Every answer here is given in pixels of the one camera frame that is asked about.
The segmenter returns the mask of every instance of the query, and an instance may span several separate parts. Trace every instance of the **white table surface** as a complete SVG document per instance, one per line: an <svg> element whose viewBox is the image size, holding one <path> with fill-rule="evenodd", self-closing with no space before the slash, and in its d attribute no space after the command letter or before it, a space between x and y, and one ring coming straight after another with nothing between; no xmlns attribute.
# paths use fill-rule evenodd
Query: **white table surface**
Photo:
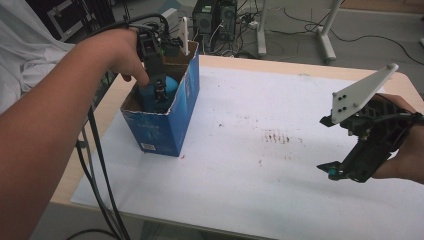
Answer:
<svg viewBox="0 0 424 240"><path fill-rule="evenodd" d="M118 208L258 238L422 239L421 185L333 182L316 168L342 161L355 144L339 126L319 124L331 92L351 83L201 67L178 158L141 152L117 112L102 146ZM99 178L98 161L95 171ZM97 206L85 178L71 200Z"/></svg>

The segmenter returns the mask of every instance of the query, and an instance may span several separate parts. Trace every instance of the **cardboard box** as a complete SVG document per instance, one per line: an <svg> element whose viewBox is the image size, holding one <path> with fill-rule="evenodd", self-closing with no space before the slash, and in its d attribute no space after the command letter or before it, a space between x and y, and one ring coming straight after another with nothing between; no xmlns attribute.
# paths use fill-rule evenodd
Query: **cardboard box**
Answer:
<svg viewBox="0 0 424 240"><path fill-rule="evenodd" d="M198 44L189 42L190 54L165 57L165 71L179 82L174 102L167 113L143 112L135 85L121 106L121 112L135 140L144 152L179 156L199 94Z"/></svg>

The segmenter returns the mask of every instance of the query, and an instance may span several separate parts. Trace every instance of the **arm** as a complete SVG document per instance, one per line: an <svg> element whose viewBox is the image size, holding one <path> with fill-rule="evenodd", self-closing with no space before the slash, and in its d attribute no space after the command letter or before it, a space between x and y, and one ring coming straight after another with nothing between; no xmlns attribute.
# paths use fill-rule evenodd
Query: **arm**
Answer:
<svg viewBox="0 0 424 240"><path fill-rule="evenodd" d="M148 77L136 34L110 30L76 45L27 95L0 115L0 232L27 239L53 195L102 75Z"/></svg>
<svg viewBox="0 0 424 240"><path fill-rule="evenodd" d="M384 96L397 106L416 112L402 97ZM381 165L373 177L403 178L424 184L424 125L416 124L411 128L397 155Z"/></svg>

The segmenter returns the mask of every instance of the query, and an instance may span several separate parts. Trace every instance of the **forearm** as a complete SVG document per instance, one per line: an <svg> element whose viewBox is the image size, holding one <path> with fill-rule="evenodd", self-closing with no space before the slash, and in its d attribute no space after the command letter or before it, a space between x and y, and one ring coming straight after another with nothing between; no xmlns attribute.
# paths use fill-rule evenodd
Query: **forearm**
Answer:
<svg viewBox="0 0 424 240"><path fill-rule="evenodd" d="M120 54L113 44L96 37L78 44L0 116L0 232L21 233L11 239L29 237L53 194L99 80Z"/></svg>

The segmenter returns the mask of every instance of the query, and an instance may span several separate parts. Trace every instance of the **gray floor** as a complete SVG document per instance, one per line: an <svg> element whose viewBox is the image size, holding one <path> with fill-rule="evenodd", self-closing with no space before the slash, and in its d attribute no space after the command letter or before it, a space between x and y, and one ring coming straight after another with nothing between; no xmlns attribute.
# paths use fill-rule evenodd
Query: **gray floor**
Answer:
<svg viewBox="0 0 424 240"><path fill-rule="evenodd" d="M193 6L195 0L186 0ZM132 17L148 13L162 13L169 7L177 7L179 16L191 16L192 7L179 6L175 0L128 0ZM114 6L117 20L122 19L121 2ZM300 19L319 21L327 11L319 9L287 9L287 14ZM424 37L424 22L421 15L378 13L366 11L341 10L337 15L332 30L343 39L355 39L365 35L389 38L401 44L416 60L424 62L424 48L419 39ZM291 33L304 31L306 23L289 18L282 8L272 6L266 21L267 51L262 57L267 61L284 61L313 65L325 65L321 46L313 33L287 35L278 31ZM364 38L355 42L339 40L329 34L337 60L330 66L377 70L388 63L397 63L399 72L406 74L424 96L424 67L409 59L403 50L394 42L382 38ZM244 48L257 57L256 34L248 30L243 35ZM67 209L63 206L49 206L32 239L64 239L78 230L91 227L105 227L98 213L87 214L83 211ZM143 223L128 218L128 228L134 239L140 236ZM87 235L78 239L110 239L102 235ZM223 235L199 233L198 231L175 226L162 226L151 239L239 239Z"/></svg>

